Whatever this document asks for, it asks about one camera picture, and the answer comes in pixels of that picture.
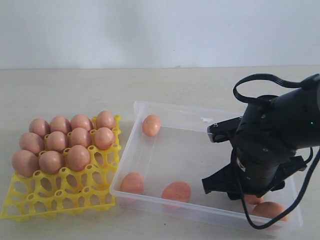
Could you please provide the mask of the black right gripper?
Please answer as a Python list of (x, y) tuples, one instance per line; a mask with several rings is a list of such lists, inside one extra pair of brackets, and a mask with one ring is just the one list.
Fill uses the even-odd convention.
[(285, 180), (294, 173), (304, 171), (307, 163), (302, 156), (294, 156), (283, 163), (257, 163), (255, 159), (234, 148), (231, 152), (231, 166), (225, 166), (216, 173), (203, 178), (205, 194), (211, 192), (227, 193), (230, 200), (263, 200), (269, 191), (285, 187)]

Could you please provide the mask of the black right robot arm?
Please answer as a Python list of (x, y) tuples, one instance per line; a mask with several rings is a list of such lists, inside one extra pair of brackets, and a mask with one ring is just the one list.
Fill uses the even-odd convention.
[(202, 180), (204, 192), (261, 197), (284, 187), (285, 179), (306, 168), (299, 149), (320, 144), (320, 78), (313, 76), (281, 96), (262, 95), (241, 117), (207, 128), (213, 143), (230, 142), (230, 163)]

